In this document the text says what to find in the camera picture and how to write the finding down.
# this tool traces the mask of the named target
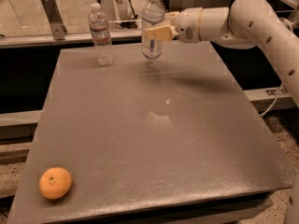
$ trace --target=gray tabletop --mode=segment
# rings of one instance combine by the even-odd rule
[[[210,43],[62,50],[8,223],[107,217],[285,189],[293,169]],[[74,183],[41,196],[52,166]]]

